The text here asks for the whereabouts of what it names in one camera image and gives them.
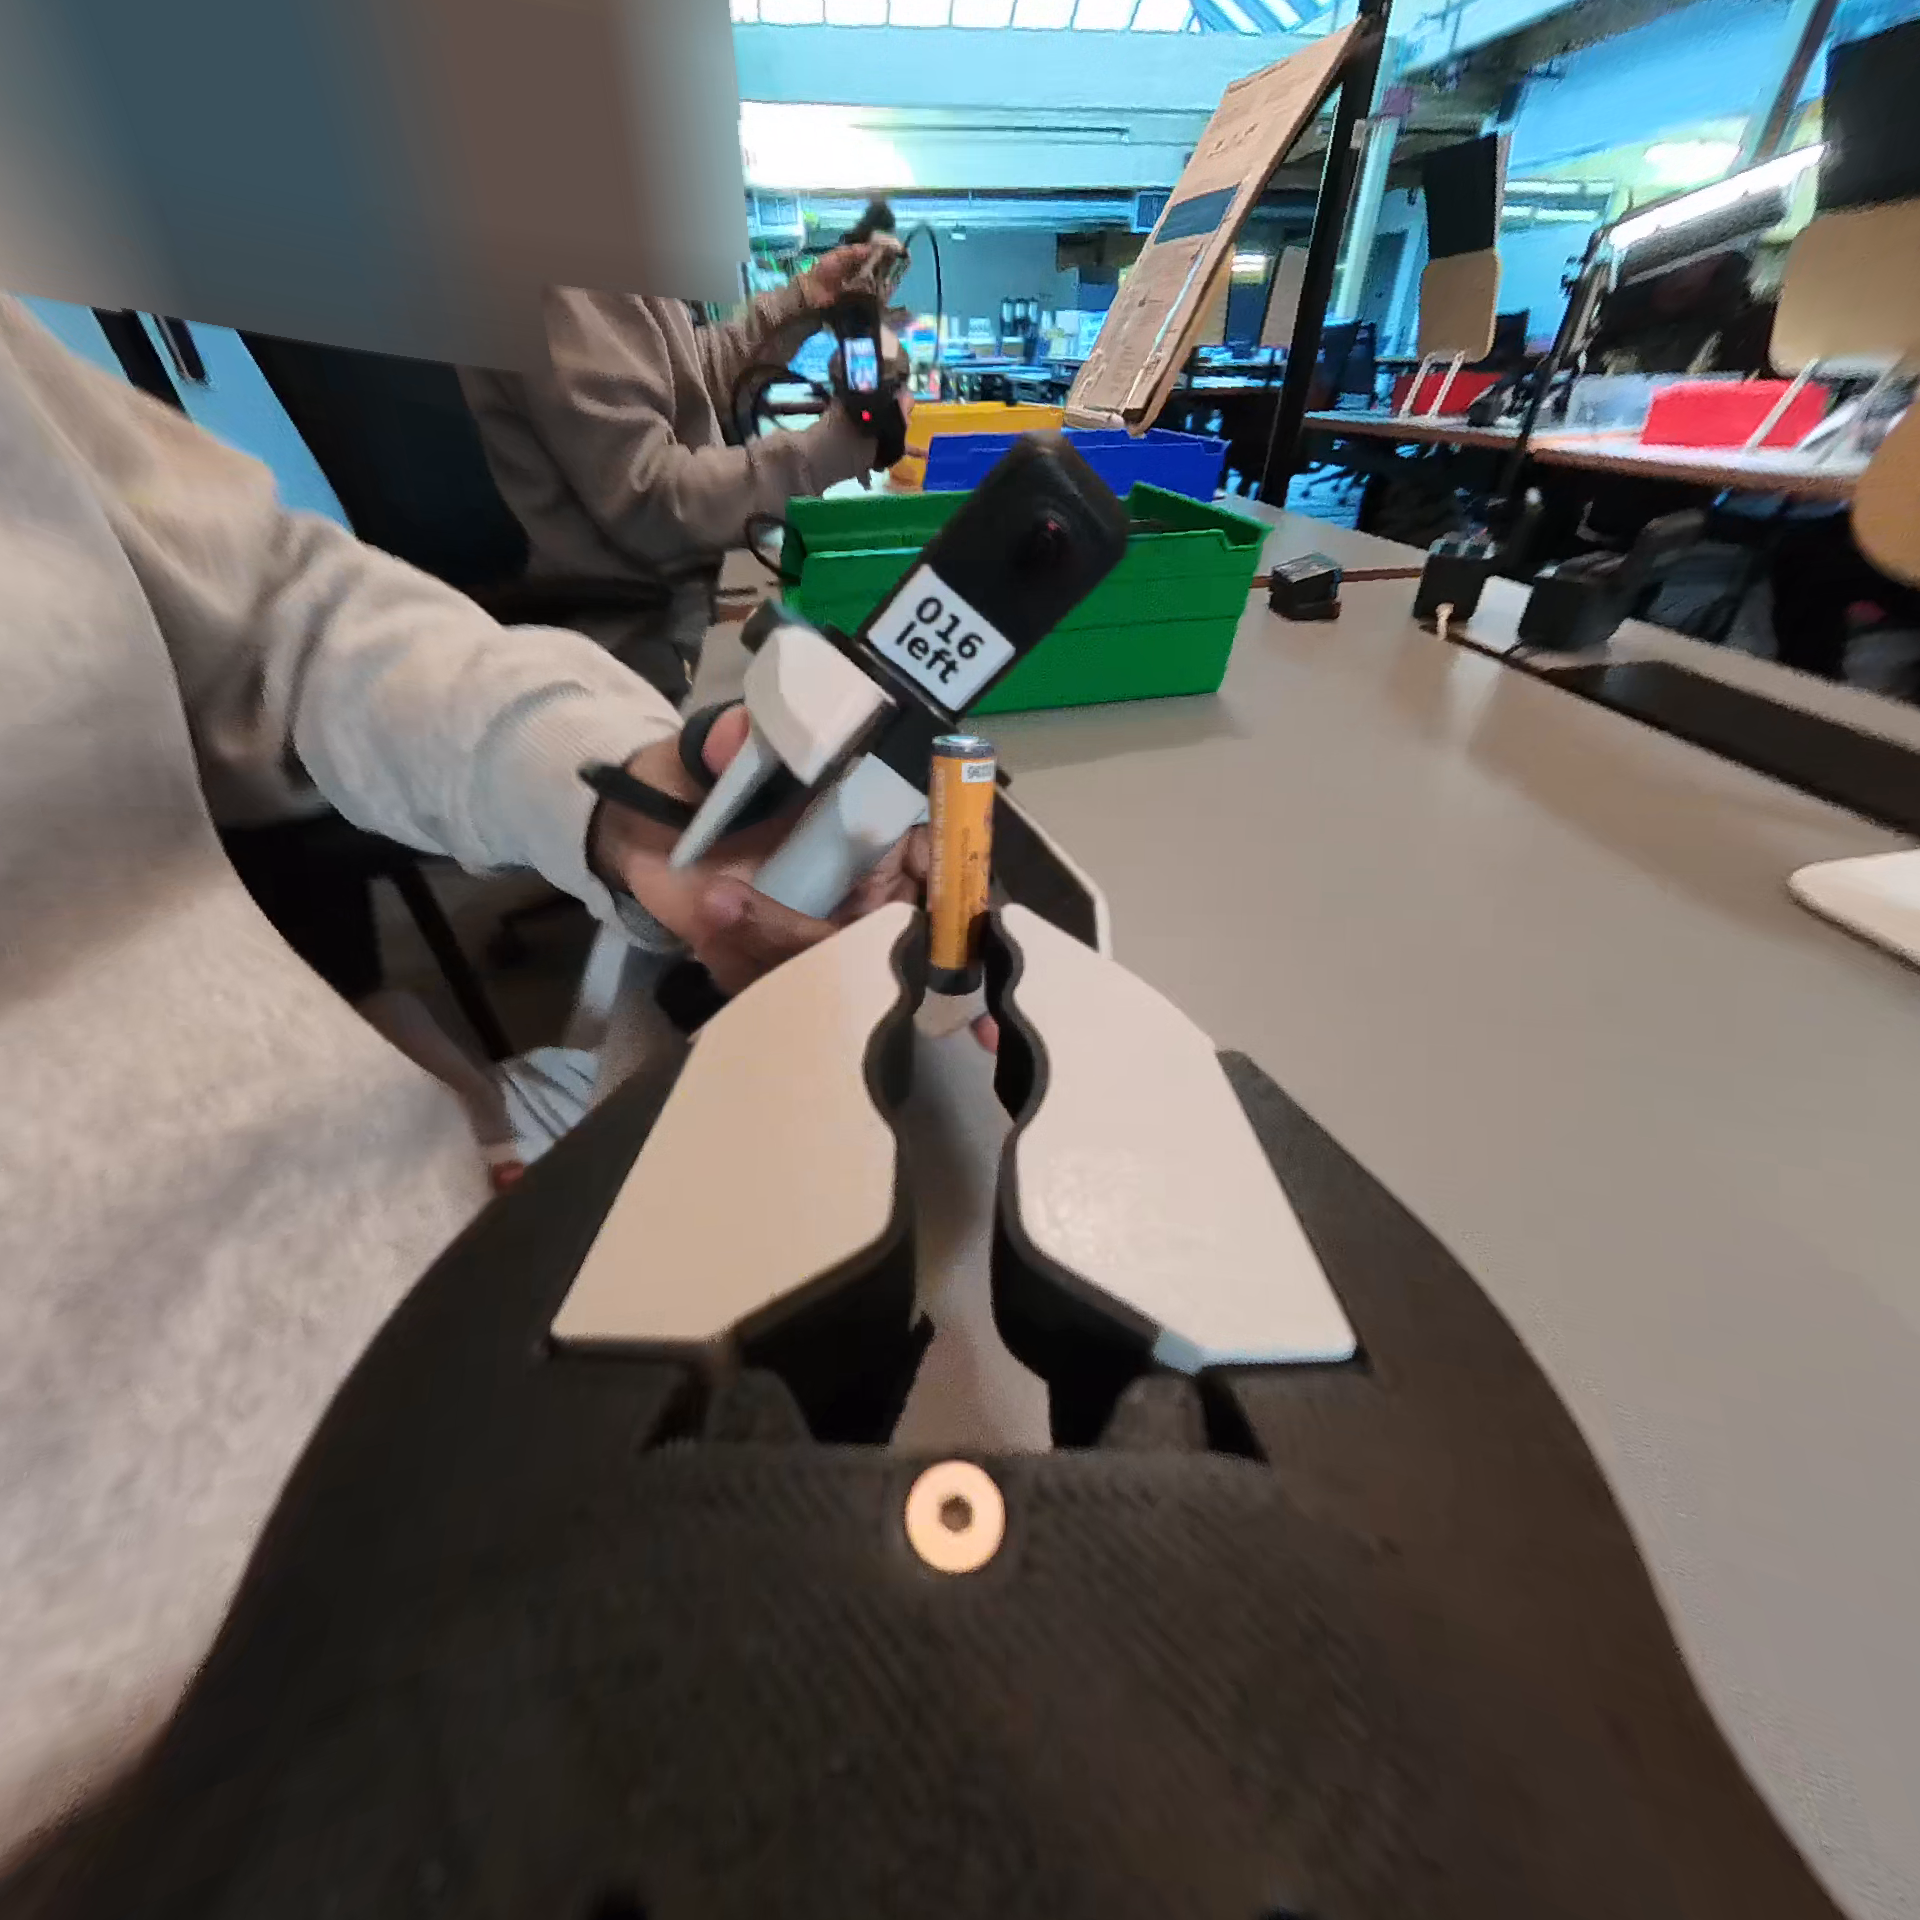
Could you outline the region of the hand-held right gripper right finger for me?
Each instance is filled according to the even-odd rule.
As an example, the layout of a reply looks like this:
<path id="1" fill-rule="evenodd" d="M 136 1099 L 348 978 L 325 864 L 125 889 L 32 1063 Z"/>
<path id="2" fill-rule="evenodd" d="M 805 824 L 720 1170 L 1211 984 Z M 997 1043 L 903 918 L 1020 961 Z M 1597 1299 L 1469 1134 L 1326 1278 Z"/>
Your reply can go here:
<path id="1" fill-rule="evenodd" d="M 1037 1380 L 1361 1353 L 1248 1105 L 1174 997 L 1005 904 L 981 943 L 1007 1111 L 994 1324 Z"/>

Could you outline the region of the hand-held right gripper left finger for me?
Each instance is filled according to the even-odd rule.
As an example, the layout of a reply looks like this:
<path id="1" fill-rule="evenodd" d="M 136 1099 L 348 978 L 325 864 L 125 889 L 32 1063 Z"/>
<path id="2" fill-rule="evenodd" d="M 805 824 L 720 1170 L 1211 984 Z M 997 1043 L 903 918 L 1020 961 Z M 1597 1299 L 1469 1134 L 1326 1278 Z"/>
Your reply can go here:
<path id="1" fill-rule="evenodd" d="M 556 1311 L 560 1343 L 720 1353 L 882 1247 L 903 1142 L 867 1071 L 915 1015 L 895 965 L 915 934 L 903 899 L 867 913 L 706 1019 Z"/>

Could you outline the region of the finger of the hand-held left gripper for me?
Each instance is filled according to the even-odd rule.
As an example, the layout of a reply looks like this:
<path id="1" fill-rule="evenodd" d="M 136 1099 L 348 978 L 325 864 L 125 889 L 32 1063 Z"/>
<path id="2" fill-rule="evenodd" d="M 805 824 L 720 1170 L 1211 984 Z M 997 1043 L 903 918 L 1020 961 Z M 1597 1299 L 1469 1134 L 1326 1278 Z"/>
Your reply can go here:
<path id="1" fill-rule="evenodd" d="M 1007 784 L 994 794 L 994 899 L 1023 904 L 1084 950 L 1111 954 L 1104 883 L 1020 807 Z"/>
<path id="2" fill-rule="evenodd" d="M 745 746 L 665 853 L 675 875 L 785 817 L 853 759 L 878 718 L 888 718 L 888 696 L 853 662 L 853 652 L 805 619 L 777 619 L 759 634 L 737 703 Z"/>

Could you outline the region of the orange battery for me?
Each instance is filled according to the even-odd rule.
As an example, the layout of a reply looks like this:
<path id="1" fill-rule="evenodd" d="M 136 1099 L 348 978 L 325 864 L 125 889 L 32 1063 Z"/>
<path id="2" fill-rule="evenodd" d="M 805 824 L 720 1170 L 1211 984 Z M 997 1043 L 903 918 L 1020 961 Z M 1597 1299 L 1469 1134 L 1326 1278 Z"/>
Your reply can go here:
<path id="1" fill-rule="evenodd" d="M 929 765 L 929 989 L 967 997 L 981 984 L 994 913 L 997 755 L 985 736 L 946 733 Z"/>

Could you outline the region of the person's left forearm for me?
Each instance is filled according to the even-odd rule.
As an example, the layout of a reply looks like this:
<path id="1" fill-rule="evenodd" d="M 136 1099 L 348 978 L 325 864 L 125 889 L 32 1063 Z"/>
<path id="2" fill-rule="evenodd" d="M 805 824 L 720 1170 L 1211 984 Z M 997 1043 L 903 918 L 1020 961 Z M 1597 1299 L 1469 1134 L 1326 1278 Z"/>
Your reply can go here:
<path id="1" fill-rule="evenodd" d="M 312 784 L 339 812 L 463 870 L 528 870 L 675 954 L 643 880 L 591 855 L 588 765 L 678 746 L 678 711 L 588 634 L 504 630 L 320 513 L 179 415 L 100 457 L 100 495 L 222 776 Z"/>

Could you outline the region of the grey desk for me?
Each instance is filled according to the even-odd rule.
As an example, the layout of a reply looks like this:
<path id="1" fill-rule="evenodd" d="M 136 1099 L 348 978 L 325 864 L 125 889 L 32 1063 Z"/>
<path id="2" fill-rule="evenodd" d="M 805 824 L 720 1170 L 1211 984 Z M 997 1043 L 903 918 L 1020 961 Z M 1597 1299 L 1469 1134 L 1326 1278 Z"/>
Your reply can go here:
<path id="1" fill-rule="evenodd" d="M 1909 846 L 1403 606 L 1256 599 L 1211 701 L 981 733 L 1543 1355 L 1835 1901 L 1913 1917 L 1913 969 L 1790 894 Z"/>

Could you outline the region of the person's left hand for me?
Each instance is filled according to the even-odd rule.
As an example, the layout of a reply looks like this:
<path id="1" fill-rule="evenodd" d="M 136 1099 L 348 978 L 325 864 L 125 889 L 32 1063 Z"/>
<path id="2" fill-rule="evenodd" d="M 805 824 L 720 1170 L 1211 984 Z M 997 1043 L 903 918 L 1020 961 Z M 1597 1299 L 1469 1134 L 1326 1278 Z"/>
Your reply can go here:
<path id="1" fill-rule="evenodd" d="M 720 994 L 754 989 L 766 969 L 824 943 L 838 928 L 929 889 L 929 828 L 908 828 L 864 883 L 822 924 L 754 889 L 759 864 L 796 828 L 805 805 L 785 805 L 766 824 L 733 828 L 706 864 L 675 870 L 675 828 L 600 796 L 591 807 L 588 855 L 591 875 L 650 913 Z"/>

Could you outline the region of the yellow storage bin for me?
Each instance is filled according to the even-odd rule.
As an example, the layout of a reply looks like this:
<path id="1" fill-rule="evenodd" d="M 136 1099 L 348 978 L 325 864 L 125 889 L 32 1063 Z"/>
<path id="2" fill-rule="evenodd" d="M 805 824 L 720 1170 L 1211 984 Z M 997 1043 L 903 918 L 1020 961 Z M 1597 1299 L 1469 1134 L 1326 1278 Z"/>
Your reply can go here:
<path id="1" fill-rule="evenodd" d="M 888 466 L 888 489 L 967 495 L 969 474 L 997 460 L 997 440 L 1053 435 L 1061 406 L 1049 402 L 915 402 L 908 417 L 908 448 Z"/>

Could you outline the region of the blue storage bin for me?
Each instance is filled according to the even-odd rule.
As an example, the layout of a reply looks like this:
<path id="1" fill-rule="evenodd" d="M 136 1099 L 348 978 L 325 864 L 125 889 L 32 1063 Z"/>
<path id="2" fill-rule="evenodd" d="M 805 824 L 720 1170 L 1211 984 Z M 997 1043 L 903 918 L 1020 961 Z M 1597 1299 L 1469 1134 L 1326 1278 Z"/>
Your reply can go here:
<path id="1" fill-rule="evenodd" d="M 1182 431 L 1032 431 L 1032 435 L 938 435 L 929 445 L 920 495 L 969 495 L 1020 440 L 1061 440 L 1111 495 L 1134 495 L 1142 482 L 1182 500 L 1214 500 L 1231 440 L 1182 435 Z"/>

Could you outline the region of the green storage bin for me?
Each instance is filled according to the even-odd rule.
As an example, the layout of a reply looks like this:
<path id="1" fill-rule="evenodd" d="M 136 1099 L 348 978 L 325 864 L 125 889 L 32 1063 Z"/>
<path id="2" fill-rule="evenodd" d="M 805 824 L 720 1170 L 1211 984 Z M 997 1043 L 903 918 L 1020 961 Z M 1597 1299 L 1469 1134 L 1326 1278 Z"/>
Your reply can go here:
<path id="1" fill-rule="evenodd" d="M 785 606 L 853 634 L 908 558 L 969 495 L 793 500 L 780 534 Z M 977 711 L 1067 711 L 1214 696 L 1269 529 L 1152 482 L 1129 489 L 1129 551 Z"/>

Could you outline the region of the person's white shoe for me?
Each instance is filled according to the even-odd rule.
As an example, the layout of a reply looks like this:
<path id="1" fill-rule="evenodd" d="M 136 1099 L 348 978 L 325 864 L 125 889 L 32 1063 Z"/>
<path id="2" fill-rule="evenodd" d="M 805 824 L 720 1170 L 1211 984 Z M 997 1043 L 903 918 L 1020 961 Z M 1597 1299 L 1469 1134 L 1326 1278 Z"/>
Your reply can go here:
<path id="1" fill-rule="evenodd" d="M 495 1166 L 540 1166 L 568 1127 L 599 1105 L 599 1045 L 528 1045 L 495 1063 L 495 1093 L 504 1105 L 504 1145 L 486 1151 Z"/>

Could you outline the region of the cardboard panel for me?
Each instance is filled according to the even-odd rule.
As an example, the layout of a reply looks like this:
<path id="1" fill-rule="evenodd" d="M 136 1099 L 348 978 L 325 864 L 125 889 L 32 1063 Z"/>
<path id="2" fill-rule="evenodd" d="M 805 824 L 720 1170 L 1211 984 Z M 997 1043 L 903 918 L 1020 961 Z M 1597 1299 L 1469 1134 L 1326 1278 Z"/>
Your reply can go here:
<path id="1" fill-rule="evenodd" d="M 1239 235 L 1266 187 L 1350 67 L 1376 49 L 1376 38 L 1376 18 L 1357 18 L 1350 30 L 1221 95 L 1175 189 L 1167 195 L 1134 269 L 1120 286 L 1120 303 L 1104 321 L 1084 370 L 1067 388 L 1067 431 L 1145 435 L 1160 417 L 1160 402 L 1199 345 L 1214 286 L 1231 281 Z"/>

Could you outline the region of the black pole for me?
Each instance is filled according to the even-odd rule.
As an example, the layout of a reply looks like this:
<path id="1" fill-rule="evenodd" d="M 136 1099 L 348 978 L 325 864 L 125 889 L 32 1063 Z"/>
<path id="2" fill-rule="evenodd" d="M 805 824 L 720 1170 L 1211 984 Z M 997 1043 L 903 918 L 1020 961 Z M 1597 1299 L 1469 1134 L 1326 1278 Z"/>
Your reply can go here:
<path id="1" fill-rule="evenodd" d="M 1308 423 L 1315 370 L 1318 370 L 1318 345 L 1326 345 L 1326 324 L 1327 324 L 1342 235 L 1344 235 L 1350 195 L 1357 195 L 1361 118 L 1375 114 L 1375 100 L 1376 100 L 1386 32 L 1387 32 L 1387 0 L 1361 0 L 1357 38 L 1350 38 L 1350 49 L 1336 69 L 1342 81 L 1327 95 L 1336 127 L 1327 127 L 1326 182 L 1318 182 L 1318 200 L 1315 200 L 1296 324 L 1285 340 L 1285 382 L 1282 382 L 1269 448 L 1266 448 L 1266 474 L 1261 474 L 1261 500 L 1269 508 L 1285 504 L 1285 489 L 1289 489 L 1289 474 L 1301 457 L 1301 423 Z"/>

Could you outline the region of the black charger with white plug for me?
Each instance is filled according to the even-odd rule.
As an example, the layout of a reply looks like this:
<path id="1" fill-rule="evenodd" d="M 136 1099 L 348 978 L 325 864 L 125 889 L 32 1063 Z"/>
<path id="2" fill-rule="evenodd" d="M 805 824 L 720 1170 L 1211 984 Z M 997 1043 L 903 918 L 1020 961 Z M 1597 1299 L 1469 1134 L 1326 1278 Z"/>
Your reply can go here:
<path id="1" fill-rule="evenodd" d="M 1483 606 L 1488 581 L 1497 576 L 1497 536 L 1491 534 L 1450 534 L 1427 550 L 1421 588 L 1412 619 L 1427 630 L 1469 625 Z"/>

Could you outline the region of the black chair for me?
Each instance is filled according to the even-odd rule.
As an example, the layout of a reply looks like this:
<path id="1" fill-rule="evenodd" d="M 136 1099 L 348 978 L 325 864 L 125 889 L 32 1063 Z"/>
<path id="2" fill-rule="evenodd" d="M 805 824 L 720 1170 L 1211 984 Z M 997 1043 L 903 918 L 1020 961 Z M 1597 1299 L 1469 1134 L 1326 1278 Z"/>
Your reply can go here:
<path id="1" fill-rule="evenodd" d="M 516 614 L 528 534 L 450 363 L 237 333 L 356 545 Z"/>

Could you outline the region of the black charging dock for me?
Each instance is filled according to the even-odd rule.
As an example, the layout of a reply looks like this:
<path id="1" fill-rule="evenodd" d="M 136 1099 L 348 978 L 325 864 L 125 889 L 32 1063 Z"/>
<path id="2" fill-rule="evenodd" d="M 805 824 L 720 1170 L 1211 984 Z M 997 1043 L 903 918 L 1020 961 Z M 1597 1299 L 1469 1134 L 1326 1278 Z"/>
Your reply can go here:
<path id="1" fill-rule="evenodd" d="M 1642 520 L 1629 551 L 1579 551 L 1545 566 L 1529 588 L 1519 614 L 1523 652 L 1599 652 L 1624 619 L 1633 614 L 1641 589 L 1705 536 L 1705 508 L 1677 508 Z"/>

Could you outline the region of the white monitor stand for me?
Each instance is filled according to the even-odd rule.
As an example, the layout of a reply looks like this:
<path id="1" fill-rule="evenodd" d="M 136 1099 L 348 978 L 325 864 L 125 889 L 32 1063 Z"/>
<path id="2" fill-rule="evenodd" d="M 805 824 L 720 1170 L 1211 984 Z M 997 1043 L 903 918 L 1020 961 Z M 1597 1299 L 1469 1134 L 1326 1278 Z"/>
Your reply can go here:
<path id="1" fill-rule="evenodd" d="M 1835 855 L 1790 875 L 1790 899 L 1920 965 L 1920 853 Z"/>

